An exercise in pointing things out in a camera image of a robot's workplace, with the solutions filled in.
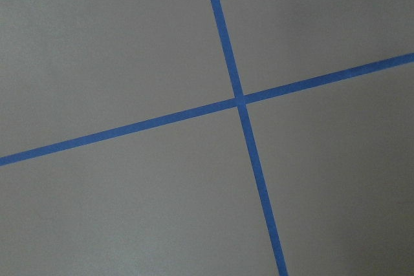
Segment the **blue tape grid lines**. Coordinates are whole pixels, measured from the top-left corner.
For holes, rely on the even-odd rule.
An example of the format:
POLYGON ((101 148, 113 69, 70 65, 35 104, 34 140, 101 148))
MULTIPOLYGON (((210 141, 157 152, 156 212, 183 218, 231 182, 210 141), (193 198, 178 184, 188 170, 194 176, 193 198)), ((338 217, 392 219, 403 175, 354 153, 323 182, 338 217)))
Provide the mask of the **blue tape grid lines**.
POLYGON ((84 145, 91 145, 93 143, 110 140, 113 138, 125 136, 132 133, 138 133, 152 128, 161 127, 171 123, 177 123, 191 118, 198 118, 207 114, 224 111, 227 109, 237 109, 243 135, 245 139, 246 148, 248 151, 250 163, 252 166, 257 191, 265 218, 269 239, 272 246, 272 252, 274 254, 276 266, 279 275, 288 275, 288 268, 283 253, 283 247, 281 245, 278 227, 274 218, 272 205, 268 195, 268 188, 263 174, 263 168, 261 165, 259 152, 257 150, 257 144, 254 137, 252 123, 248 113, 247 106, 251 103, 264 101, 286 94, 293 94, 306 89, 312 89, 322 85, 330 83, 336 83, 338 81, 355 78, 357 76, 363 76, 373 72, 381 70, 391 69, 405 64, 413 62, 413 54, 403 54, 392 58, 383 59, 380 61, 352 67, 345 70, 339 70, 322 76, 316 76, 313 78, 295 81, 285 85, 277 86, 271 89, 261 90, 253 92, 251 94, 245 94, 243 91, 242 83, 240 80, 237 64, 235 61, 234 52, 232 49, 230 35, 226 26, 226 19, 224 16, 221 0, 210 0, 212 6, 212 12, 214 14, 215 24, 217 27, 218 35, 221 42, 221 48, 223 50, 224 59, 226 62, 226 68, 228 71, 230 83, 232 86, 233 98, 217 101, 207 105, 186 109, 184 111, 151 118, 148 120, 108 129, 105 131, 88 134, 85 136, 65 140, 62 142, 53 143, 14 153, 1 157, 1 165, 6 166, 18 162, 23 162, 29 159, 46 156, 48 154, 58 153, 69 149, 74 149, 84 145))

